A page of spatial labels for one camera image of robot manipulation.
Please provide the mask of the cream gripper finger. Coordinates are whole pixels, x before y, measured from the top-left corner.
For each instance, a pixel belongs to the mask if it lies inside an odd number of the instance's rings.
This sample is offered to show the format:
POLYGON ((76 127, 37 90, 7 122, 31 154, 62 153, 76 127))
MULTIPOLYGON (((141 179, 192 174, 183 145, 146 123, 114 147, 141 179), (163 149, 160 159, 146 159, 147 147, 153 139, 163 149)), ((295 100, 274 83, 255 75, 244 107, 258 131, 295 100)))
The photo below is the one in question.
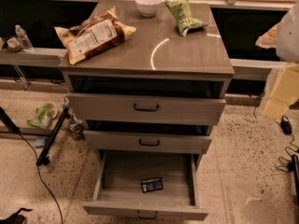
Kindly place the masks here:
POLYGON ((271 49, 277 46, 278 25, 274 25, 266 33, 259 36, 255 45, 263 49, 271 49))
POLYGON ((263 109, 263 116, 279 119, 299 100, 299 63, 288 63, 278 71, 274 87, 263 109))

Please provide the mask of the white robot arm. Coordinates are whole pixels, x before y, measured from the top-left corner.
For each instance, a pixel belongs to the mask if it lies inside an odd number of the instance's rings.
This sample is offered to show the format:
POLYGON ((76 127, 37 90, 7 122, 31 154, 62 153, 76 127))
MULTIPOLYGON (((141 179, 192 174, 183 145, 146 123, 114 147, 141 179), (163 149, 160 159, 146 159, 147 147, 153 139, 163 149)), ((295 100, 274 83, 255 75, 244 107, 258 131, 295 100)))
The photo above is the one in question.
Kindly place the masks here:
POLYGON ((281 21, 260 36, 256 46, 275 48, 276 55, 287 65, 278 71, 274 87, 263 109, 269 119, 279 119, 299 100, 299 1, 281 21))

